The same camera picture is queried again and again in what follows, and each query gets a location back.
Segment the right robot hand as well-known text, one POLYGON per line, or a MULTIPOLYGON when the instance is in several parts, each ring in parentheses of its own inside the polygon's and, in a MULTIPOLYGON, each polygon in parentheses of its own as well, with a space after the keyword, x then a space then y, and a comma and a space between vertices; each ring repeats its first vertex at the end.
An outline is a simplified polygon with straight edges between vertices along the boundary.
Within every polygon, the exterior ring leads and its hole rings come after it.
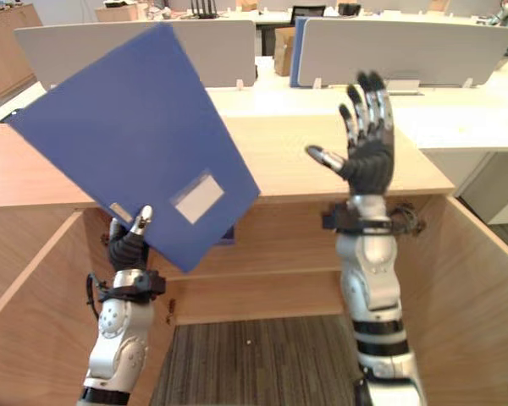
POLYGON ((395 123, 389 93, 375 71, 359 72, 339 113, 345 125, 347 157, 308 145, 306 154, 349 184, 352 195, 384 195, 395 168, 395 123))

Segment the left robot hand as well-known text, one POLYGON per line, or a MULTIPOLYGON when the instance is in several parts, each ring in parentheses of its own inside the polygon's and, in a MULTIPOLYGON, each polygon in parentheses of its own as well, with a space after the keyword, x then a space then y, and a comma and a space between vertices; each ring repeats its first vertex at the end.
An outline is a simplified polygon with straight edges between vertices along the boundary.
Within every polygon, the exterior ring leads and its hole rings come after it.
POLYGON ((108 258, 116 272, 129 269, 146 270, 149 246, 144 234, 152 222, 153 209, 141 208, 131 228, 125 228, 117 218, 109 226, 108 258))

